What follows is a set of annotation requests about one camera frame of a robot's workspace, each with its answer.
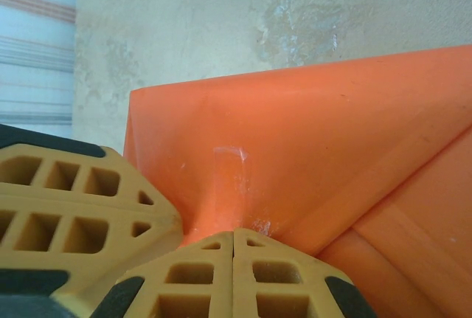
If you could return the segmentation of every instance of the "orange plastic sheet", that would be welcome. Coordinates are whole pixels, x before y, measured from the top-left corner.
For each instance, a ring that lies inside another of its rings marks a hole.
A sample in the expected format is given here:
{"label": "orange plastic sheet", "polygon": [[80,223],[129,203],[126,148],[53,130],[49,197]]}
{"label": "orange plastic sheet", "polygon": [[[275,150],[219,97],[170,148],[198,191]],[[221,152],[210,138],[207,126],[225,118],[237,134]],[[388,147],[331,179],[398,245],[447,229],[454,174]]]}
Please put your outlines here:
{"label": "orange plastic sheet", "polygon": [[255,229],[380,317],[472,312],[472,46],[133,91],[125,156],[185,243]]}

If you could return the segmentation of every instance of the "striped curtain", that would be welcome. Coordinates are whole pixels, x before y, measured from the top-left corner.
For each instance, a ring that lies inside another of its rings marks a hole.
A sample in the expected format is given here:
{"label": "striped curtain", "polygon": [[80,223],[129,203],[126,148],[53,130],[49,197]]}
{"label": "striped curtain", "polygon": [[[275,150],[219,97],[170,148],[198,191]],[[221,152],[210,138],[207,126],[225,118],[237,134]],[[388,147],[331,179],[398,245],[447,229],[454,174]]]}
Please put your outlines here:
{"label": "striped curtain", "polygon": [[0,123],[72,135],[75,0],[0,0]]}

